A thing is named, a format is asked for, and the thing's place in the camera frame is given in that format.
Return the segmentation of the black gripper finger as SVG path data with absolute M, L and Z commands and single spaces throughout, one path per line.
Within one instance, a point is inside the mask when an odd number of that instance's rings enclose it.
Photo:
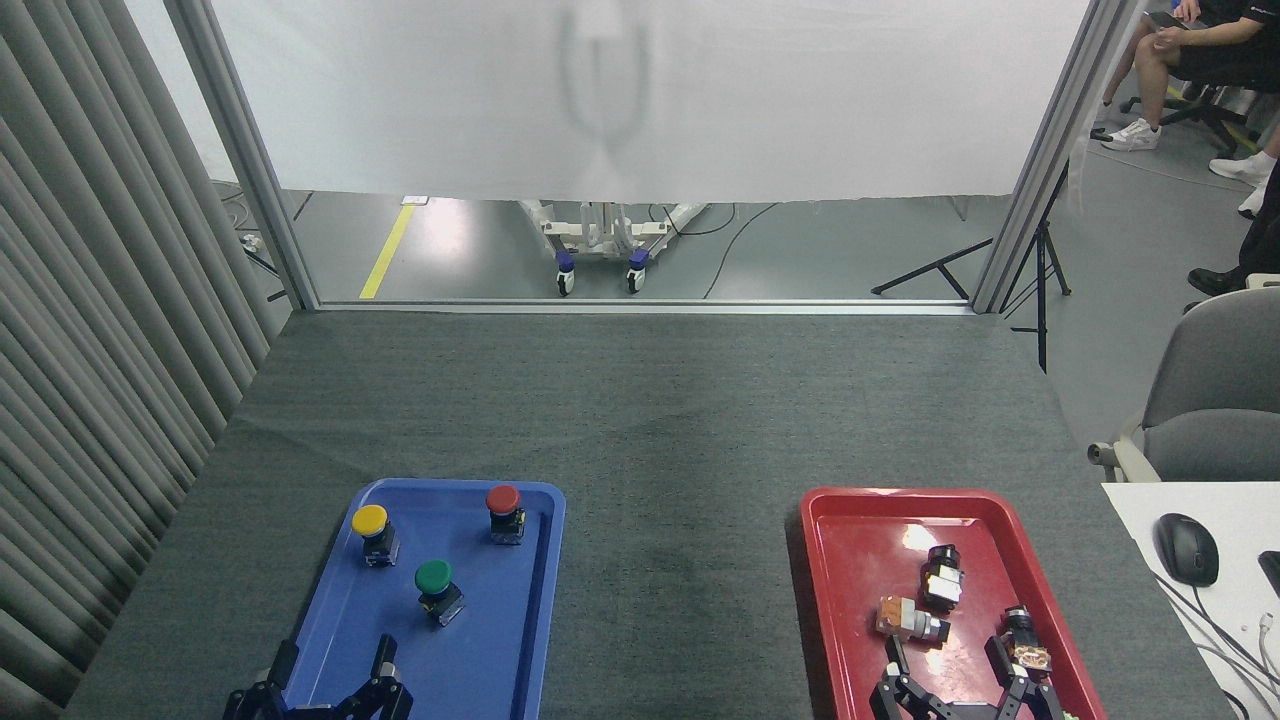
M 340 701 L 340 719 L 408 719 L 413 697 L 396 666 L 398 644 L 393 635 L 380 635 L 369 679 Z
M 1038 644 L 1018 641 L 1012 633 L 992 635 L 986 652 L 997 683 L 1004 688 L 997 719 L 1016 719 L 1029 708 L 1033 719 L 1065 719 L 1050 680 L 1051 655 Z
M 293 675 L 298 647 L 283 641 L 265 675 L 247 689 L 233 691 L 225 702 L 225 719 L 288 719 L 284 691 Z
M 902 642 L 897 635 L 884 639 L 887 664 L 870 692 L 873 719 L 946 719 L 946 705 L 918 683 L 906 660 Z

